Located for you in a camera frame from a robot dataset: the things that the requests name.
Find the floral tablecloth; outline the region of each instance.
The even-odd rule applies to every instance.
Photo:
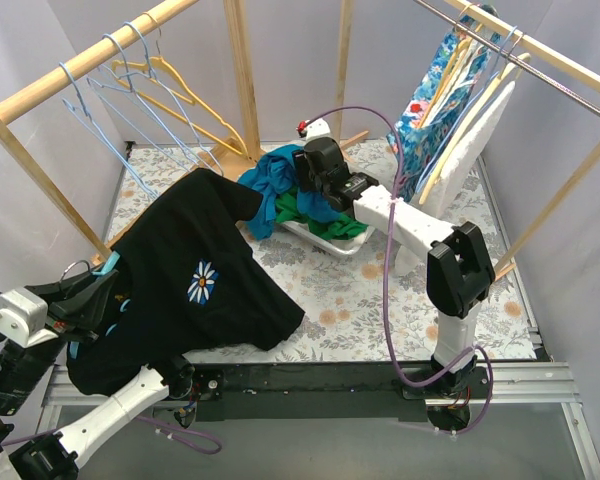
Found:
[[[265,150],[275,146],[263,145]],[[384,140],[368,141],[347,150],[357,166],[390,184],[395,157]],[[130,163],[155,190],[164,191],[184,171],[155,148],[134,148]],[[109,237],[148,205],[148,198],[125,174]],[[477,172],[464,183],[462,193],[444,220],[461,224],[470,220],[482,230],[495,260],[504,253],[493,224]],[[346,260],[335,258],[276,226],[273,236],[256,242],[242,229],[254,258],[305,311],[300,328],[268,352],[250,345],[191,352],[197,363],[345,362],[388,360],[382,329],[382,265],[386,236],[374,232],[360,251]],[[393,254],[397,251],[394,244]],[[404,277],[391,275],[389,317],[393,341],[400,359],[426,360],[435,348],[436,310],[425,292],[425,265]],[[500,359],[535,358],[528,321],[510,279],[491,289],[478,317],[477,342],[489,355]]]

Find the hanging clothes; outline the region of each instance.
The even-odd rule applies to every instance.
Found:
[[[291,154],[300,148],[297,145],[276,148],[264,155],[255,168],[247,170],[238,179],[239,184],[261,193],[264,197],[258,213],[247,222],[247,227],[256,240],[271,236],[277,215],[276,198],[298,184]],[[340,212],[331,208],[318,192],[298,192],[297,198],[298,211],[317,222],[335,222],[340,218]]]
[[[304,312],[235,227],[261,203],[259,193],[198,169],[149,206],[113,247],[119,275],[98,340],[67,360],[82,393],[111,395],[142,365],[190,350],[269,350],[289,338]]]
[[[458,196],[467,175],[500,121],[515,86],[515,81],[509,82],[455,146],[442,167],[438,182],[431,190],[427,201],[420,207],[423,212],[440,218]]]
[[[308,215],[300,213],[298,210],[297,195],[298,189],[294,187],[276,199],[276,223],[284,223],[291,220],[298,223],[306,223],[309,231],[323,240],[350,240],[367,229],[364,223],[357,222],[344,213],[340,213],[335,222],[317,222]]]
[[[489,5],[482,5],[481,8],[492,15],[496,15],[495,9]],[[465,16],[461,23],[471,27],[474,20],[469,16]],[[400,138],[396,139],[392,133],[387,135],[387,140],[395,154],[398,153],[396,141],[402,143],[404,150],[403,170],[398,172],[398,175],[400,175],[399,195],[405,201],[410,201],[415,194],[420,174],[431,161],[440,142],[443,141],[451,126],[464,110],[480,73],[482,73],[491,57],[491,53],[485,47],[476,45],[479,42],[474,40],[469,47],[467,56],[464,57],[470,59],[470,61],[458,69],[455,78],[449,82],[443,97],[431,107],[433,110],[429,112],[426,123],[419,126],[422,116],[429,108],[438,90],[442,73],[447,67],[455,48],[465,37],[464,33],[456,32],[455,29],[451,29],[445,35],[428,72],[413,94],[404,113],[395,124]],[[498,42],[500,36],[493,33],[490,39],[492,42]]]

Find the wooden pole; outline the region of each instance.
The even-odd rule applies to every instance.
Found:
[[[98,235],[89,227],[84,218],[71,205],[71,202],[58,189],[55,183],[42,170],[40,165],[33,159],[27,149],[11,132],[9,127],[0,119],[0,144],[18,162],[18,165],[27,172],[27,175],[36,182],[49,200],[58,207],[65,217],[84,235],[84,237],[96,248],[104,258],[108,258],[111,250],[100,240]]]
[[[452,5],[458,10],[464,10],[466,15],[482,23],[485,27],[499,33],[500,35],[509,35],[509,32],[513,29],[513,26],[506,22],[503,22],[499,18],[488,14],[478,6],[472,6],[470,2],[466,0],[445,0],[449,5]],[[528,35],[524,35],[521,30],[516,30],[511,36],[511,43],[518,43],[518,45],[529,53],[541,58],[547,63],[553,65],[557,69],[563,71],[570,77],[584,83],[585,85],[593,88],[595,91],[600,93],[600,75],[592,72],[588,68],[583,67],[577,62],[574,62],[569,57],[562,55],[560,52],[546,46],[544,43],[539,42],[535,38]]]
[[[224,12],[229,27],[244,139],[249,158],[256,162],[260,159],[260,131],[244,0],[224,0]]]
[[[131,23],[143,35],[147,35],[158,28],[159,25],[175,17],[197,1],[165,0],[149,10],[147,14],[143,13],[140,15]],[[126,25],[113,32],[111,36],[116,39],[122,48],[126,48],[138,40],[137,34],[131,27]],[[105,38],[67,61],[65,65],[73,78],[77,80],[117,53],[118,48],[111,40]],[[57,67],[51,70],[44,77],[39,78],[29,86],[0,102],[0,120],[5,125],[10,124],[69,84],[70,80],[62,68]]]
[[[518,251],[524,246],[525,243],[531,238],[531,236],[542,226],[542,224],[549,218],[549,215],[553,213],[553,211],[558,208],[558,205],[562,203],[565,197],[571,193],[571,191],[576,187],[580,180],[582,180],[589,171],[596,166],[596,164],[600,161],[600,141],[598,144],[591,150],[587,158],[580,164],[580,166],[576,169],[575,172],[569,177],[569,180],[560,187],[560,190],[553,196],[553,198],[549,201],[549,203],[542,209],[540,214],[535,218],[531,225],[524,231],[520,238],[516,240],[516,243],[504,254],[504,256],[500,259],[500,261],[496,264],[495,270],[496,272],[501,272],[507,262],[513,258],[513,256],[518,253]]]
[[[340,33],[338,37],[338,79],[336,81],[336,107],[344,105],[344,91],[347,85],[347,64],[353,23],[353,0],[342,0],[340,4]],[[333,115],[333,138],[340,141],[342,134],[342,110]]]

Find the gray wall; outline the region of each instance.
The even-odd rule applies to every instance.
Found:
[[[82,50],[135,18],[157,0],[67,2],[49,0],[76,50]],[[203,100],[239,131],[242,129],[233,76],[231,49],[223,2],[202,0],[163,28],[161,51]],[[442,0],[432,3],[454,13]],[[535,32],[550,0],[496,2],[502,17]],[[286,141],[302,119],[333,106],[338,58],[340,0],[249,0],[247,20],[260,134],[265,141]],[[407,0],[355,2],[345,103],[378,108],[397,118],[422,79],[448,26]],[[152,34],[150,46],[154,49]],[[129,49],[128,59],[141,61],[140,45]],[[159,95],[144,84],[148,92]],[[121,94],[109,98],[124,109],[154,141],[173,143]],[[211,125],[205,115],[191,114],[201,125]],[[133,129],[114,117],[125,139],[146,143]],[[177,121],[170,121],[187,142],[193,137]],[[343,136],[371,128],[372,136],[386,133],[377,119],[366,113],[344,115]],[[222,133],[221,129],[212,129]]]
[[[0,2],[0,100],[75,55],[45,0]],[[73,90],[63,92],[74,99]],[[124,147],[101,104],[92,103],[114,144]],[[13,132],[100,234],[120,164],[54,97],[12,125]],[[0,289],[54,281],[93,249],[0,146]],[[44,385],[16,418],[14,436],[33,433]]]
[[[537,38],[600,74],[600,1],[554,2]],[[586,97],[600,97],[535,62]],[[600,139],[600,120],[524,75],[486,152],[515,239]],[[517,256],[542,337],[567,360],[600,455],[600,164]]]

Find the cable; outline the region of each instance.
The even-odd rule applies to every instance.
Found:
[[[449,372],[466,355],[473,353],[473,351],[476,349],[480,350],[480,352],[485,357],[485,361],[487,362],[487,368],[489,370],[489,381],[490,381],[489,393],[487,395],[487,400],[485,401],[484,407],[483,407],[482,411],[480,412],[480,414],[478,415],[478,417],[476,418],[476,420],[474,422],[472,422],[471,425],[469,425],[467,428],[462,430],[463,433],[466,433],[467,431],[472,430],[482,420],[482,418],[484,418],[484,415],[486,414],[487,409],[489,407],[489,403],[491,401],[491,394],[493,392],[493,369],[491,367],[491,360],[489,359],[487,352],[480,345],[474,345],[473,347],[467,347],[464,350],[462,350],[462,352],[460,352],[460,354],[456,358],[454,358],[448,365],[446,365],[442,370],[440,370],[436,374],[432,375],[428,379],[423,380],[421,382],[413,382],[413,381],[409,380],[405,376],[402,369],[400,368],[400,364],[398,363],[398,359],[396,357],[396,352],[393,347],[393,341],[391,340],[391,324],[389,322],[389,261],[391,258],[391,246],[393,243],[393,227],[394,227],[394,218],[395,218],[395,213],[396,213],[396,199],[397,199],[397,195],[398,195],[398,186],[400,184],[400,177],[402,174],[402,166],[404,164],[404,150],[402,148],[402,142],[398,141],[400,139],[400,136],[398,135],[398,132],[396,131],[395,126],[387,119],[387,117],[385,117],[382,113],[378,112],[377,110],[374,110],[373,108],[363,107],[360,105],[348,105],[348,106],[343,106],[343,107],[332,108],[331,110],[327,110],[326,112],[322,113],[321,115],[318,115],[318,116],[312,118],[311,120],[309,120],[307,122],[306,125],[309,126],[313,122],[318,120],[319,118],[325,117],[331,113],[338,112],[341,110],[364,110],[364,111],[371,112],[374,115],[378,116],[379,118],[382,119],[382,121],[384,123],[386,123],[389,126],[389,129],[391,130],[391,132],[394,134],[394,136],[396,138],[396,145],[398,147],[398,170],[396,172],[396,176],[393,181],[393,186],[391,188],[391,200],[392,201],[391,201],[391,204],[389,205],[389,228],[388,228],[388,232],[387,232],[387,247],[386,247],[385,256],[384,256],[384,271],[382,274],[382,323],[384,326],[384,336],[385,336],[385,340],[387,342],[387,349],[389,350],[389,357],[391,358],[391,363],[393,364],[393,367],[396,371],[396,374],[398,375],[398,378],[400,378],[400,380],[405,385],[408,385],[409,387],[412,387],[412,388],[426,387],[426,386],[431,385],[432,383],[436,382],[440,378],[442,378],[442,376],[444,376],[447,372]]]
[[[202,453],[204,455],[215,455],[222,451],[222,448],[223,448],[222,441],[218,437],[216,437],[215,435],[212,435],[210,433],[196,432],[195,430],[185,430],[184,428],[176,427],[174,425],[169,425],[168,423],[161,422],[160,420],[143,417],[143,416],[137,416],[136,418],[134,418],[134,420],[138,420],[140,422],[148,423],[155,427],[158,427],[158,433],[162,433],[162,434],[166,435],[167,438],[169,438],[170,440],[175,440],[176,442],[180,442],[183,445],[186,445],[187,447],[195,450],[198,453]],[[29,435],[27,437],[17,438],[15,440],[9,440],[8,442],[4,442],[2,444],[2,446],[8,447],[10,445],[16,445],[18,443],[28,442],[29,440],[34,440],[43,435],[53,434],[53,433],[57,432],[58,430],[59,429],[56,428],[53,430],[47,430],[46,432],[43,432],[43,433],[38,433],[36,435]],[[204,438],[205,440],[208,440],[211,443],[214,443],[216,445],[216,448],[207,449],[207,448],[200,447],[200,446],[196,445],[195,443],[190,442],[189,440],[187,440],[183,437],[174,435],[173,434],[174,432],[183,433],[185,435],[194,435],[196,437]]]

